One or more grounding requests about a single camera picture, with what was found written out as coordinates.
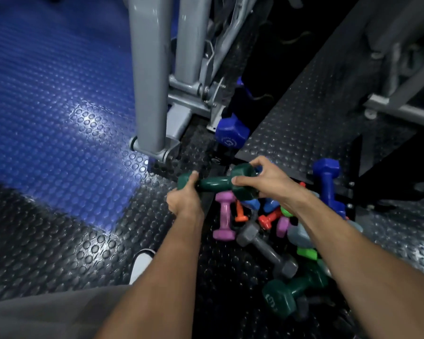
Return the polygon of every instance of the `pink dumbbell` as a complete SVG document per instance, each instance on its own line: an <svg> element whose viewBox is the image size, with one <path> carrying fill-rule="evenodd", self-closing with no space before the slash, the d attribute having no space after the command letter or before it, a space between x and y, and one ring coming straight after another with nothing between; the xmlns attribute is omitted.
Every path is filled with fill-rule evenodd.
<svg viewBox="0 0 424 339"><path fill-rule="evenodd" d="M232 191L220 192L215 195L215 201L220 202L220 229L213 232L213 237L220 241L230 241L236 238L236 232L229 225L231 224L231 203L236 201Z"/></svg>
<svg viewBox="0 0 424 339"><path fill-rule="evenodd" d="M278 238L284 238L286 233L288 233L288 228L291 222L289 218L282 216L279 218L278 223L276 225L276 236Z"/></svg>

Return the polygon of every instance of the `gray pants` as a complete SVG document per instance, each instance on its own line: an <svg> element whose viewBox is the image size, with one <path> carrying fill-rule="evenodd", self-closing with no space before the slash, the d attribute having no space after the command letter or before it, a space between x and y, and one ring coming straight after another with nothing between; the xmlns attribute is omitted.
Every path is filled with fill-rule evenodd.
<svg viewBox="0 0 424 339"><path fill-rule="evenodd" d="M92 338L129 285L0 302L0 339Z"/></svg>

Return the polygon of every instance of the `person's left hand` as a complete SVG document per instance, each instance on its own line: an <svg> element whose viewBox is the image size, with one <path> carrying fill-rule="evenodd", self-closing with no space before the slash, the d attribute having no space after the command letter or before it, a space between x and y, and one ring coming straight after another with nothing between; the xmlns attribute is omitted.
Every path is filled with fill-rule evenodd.
<svg viewBox="0 0 424 339"><path fill-rule="evenodd" d="M199 174L193 171L184 188L177 190L173 189L166 195L166 203L168 209L179 216L180 214L194 215L204 218L204 212L201 208L198 193L195 190L195 183L198 181Z"/></svg>

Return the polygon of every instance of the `forearm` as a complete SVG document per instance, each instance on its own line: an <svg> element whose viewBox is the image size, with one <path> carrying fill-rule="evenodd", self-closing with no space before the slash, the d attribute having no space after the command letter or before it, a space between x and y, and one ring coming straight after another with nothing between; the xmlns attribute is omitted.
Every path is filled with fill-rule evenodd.
<svg viewBox="0 0 424 339"><path fill-rule="evenodd" d="M369 241L308 191L294 205L370 337L424 338L424 275Z"/></svg>
<svg viewBox="0 0 424 339"><path fill-rule="evenodd" d="M204 217L180 214L96 339L190 338Z"/></svg>

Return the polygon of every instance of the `dark green dumbbell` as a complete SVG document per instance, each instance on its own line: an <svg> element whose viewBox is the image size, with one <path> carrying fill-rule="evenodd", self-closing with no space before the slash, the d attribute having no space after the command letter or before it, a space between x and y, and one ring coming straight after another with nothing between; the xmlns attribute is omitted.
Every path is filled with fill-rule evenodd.
<svg viewBox="0 0 424 339"><path fill-rule="evenodd" d="M268 306L281 319L286 319L297 310L295 300L307 289L322 289L328 285L328 277L316 263L304 265L304 274L284 284L274 279L262 288L262 294Z"/></svg>
<svg viewBox="0 0 424 339"><path fill-rule="evenodd" d="M178 189L182 189L188 182L188 178L192 172L182 174L178 178ZM234 176L256 176L256 171L249 163L236 165L232 171L231 176L208 177L198 180L196 183L196 190L199 192L224 192L232 190L232 193L239 201L249 201L258 198L259 192L253 187L239 187L232 184L231 179Z"/></svg>

